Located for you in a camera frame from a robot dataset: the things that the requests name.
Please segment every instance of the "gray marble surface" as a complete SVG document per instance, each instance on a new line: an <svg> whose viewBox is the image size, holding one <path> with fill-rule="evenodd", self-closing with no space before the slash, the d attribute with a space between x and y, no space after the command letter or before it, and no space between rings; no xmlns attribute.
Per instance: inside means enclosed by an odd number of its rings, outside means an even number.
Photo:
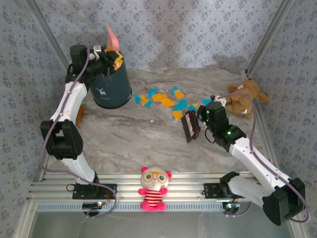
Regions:
<svg viewBox="0 0 317 238"><path fill-rule="evenodd" d="M147 95L158 88L170 99L174 85L183 89L188 103L202 104L202 98L227 93L229 83L239 85L243 78L219 68L129 69L133 90L131 100L123 107L105 110L98 107L89 93L83 104L86 111L78 126L84 140L83 153L97 173L139 173L143 166L160 166L171 172L226 173L247 171L236 158L203 133L187 144L181 121L172 119L172 108L153 102L150 108L136 104L134 94ZM250 135L253 119L227 113L231 124ZM254 145L262 152L258 131ZM50 169L65 169L62 162L50 158Z"/></svg>

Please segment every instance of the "red striped shirt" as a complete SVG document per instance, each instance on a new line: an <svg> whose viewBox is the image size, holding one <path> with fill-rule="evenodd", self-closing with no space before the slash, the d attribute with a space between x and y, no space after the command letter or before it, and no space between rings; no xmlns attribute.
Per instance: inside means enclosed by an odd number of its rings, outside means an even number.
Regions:
<svg viewBox="0 0 317 238"><path fill-rule="evenodd" d="M155 207L159 202L162 202L162 195L159 191L148 190L144 200L148 201L151 207Z"/></svg>

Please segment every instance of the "orange paper piece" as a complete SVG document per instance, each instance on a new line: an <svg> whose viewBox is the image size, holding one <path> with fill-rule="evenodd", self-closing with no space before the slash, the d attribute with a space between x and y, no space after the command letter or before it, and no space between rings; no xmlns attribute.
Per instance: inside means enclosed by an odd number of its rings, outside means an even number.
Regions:
<svg viewBox="0 0 317 238"><path fill-rule="evenodd" d="M156 93L152 96L152 99L154 102L161 102L161 97L162 97L162 94L161 93Z"/></svg>
<svg viewBox="0 0 317 238"><path fill-rule="evenodd" d="M173 111L172 114L173 114L175 120L178 120L178 119L182 118L182 116L183 116L182 110Z"/></svg>
<svg viewBox="0 0 317 238"><path fill-rule="evenodd" d="M107 25L108 38L107 38L107 49L106 51L119 51L120 45L118 38L115 36L114 32L111 30L109 25Z"/></svg>
<svg viewBox="0 0 317 238"><path fill-rule="evenodd" d="M166 94L156 93L152 96L154 102L162 102L164 99L167 98Z"/></svg>
<svg viewBox="0 0 317 238"><path fill-rule="evenodd" d="M169 98L165 98L163 101L162 101L162 104L164 107L173 107L175 106L175 103L170 100Z"/></svg>
<svg viewBox="0 0 317 238"><path fill-rule="evenodd" d="M143 99L142 101L141 101L141 104L142 104L142 106L144 106L147 102L148 102L149 100L148 99Z"/></svg>
<svg viewBox="0 0 317 238"><path fill-rule="evenodd" d="M142 94L139 94L139 97L140 97L142 100L146 99L145 95L142 95Z"/></svg>
<svg viewBox="0 0 317 238"><path fill-rule="evenodd" d="M163 101L165 98L167 98L167 95L166 95L166 94L162 94L162 95L160 96L160 101Z"/></svg>
<svg viewBox="0 0 317 238"><path fill-rule="evenodd" d="M180 89L175 90L174 93L177 100L180 100L185 97L185 94L183 94L182 91L180 91Z"/></svg>

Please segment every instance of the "wall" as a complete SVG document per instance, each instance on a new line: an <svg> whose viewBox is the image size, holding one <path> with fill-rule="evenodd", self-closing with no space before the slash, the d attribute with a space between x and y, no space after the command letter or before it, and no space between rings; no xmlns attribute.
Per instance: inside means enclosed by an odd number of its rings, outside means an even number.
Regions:
<svg viewBox="0 0 317 238"><path fill-rule="evenodd" d="M64 91L64 73L30 11L0 1L0 237L11 237L38 166L39 126Z"/></svg>
<svg viewBox="0 0 317 238"><path fill-rule="evenodd" d="M262 110L282 170L301 178L317 237L317 3L291 7L253 77L271 102Z"/></svg>
<svg viewBox="0 0 317 238"><path fill-rule="evenodd" d="M36 0L66 55L116 32L127 67L245 69L281 0Z"/></svg>

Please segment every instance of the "deer logo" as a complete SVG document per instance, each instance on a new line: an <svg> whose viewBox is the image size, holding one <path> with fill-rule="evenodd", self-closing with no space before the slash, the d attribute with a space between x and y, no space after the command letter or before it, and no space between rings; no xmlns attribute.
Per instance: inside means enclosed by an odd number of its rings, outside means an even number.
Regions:
<svg viewBox="0 0 317 238"><path fill-rule="evenodd" d="M100 92L100 95L106 95L106 92L103 91L103 88L102 89L96 88L96 89Z"/></svg>

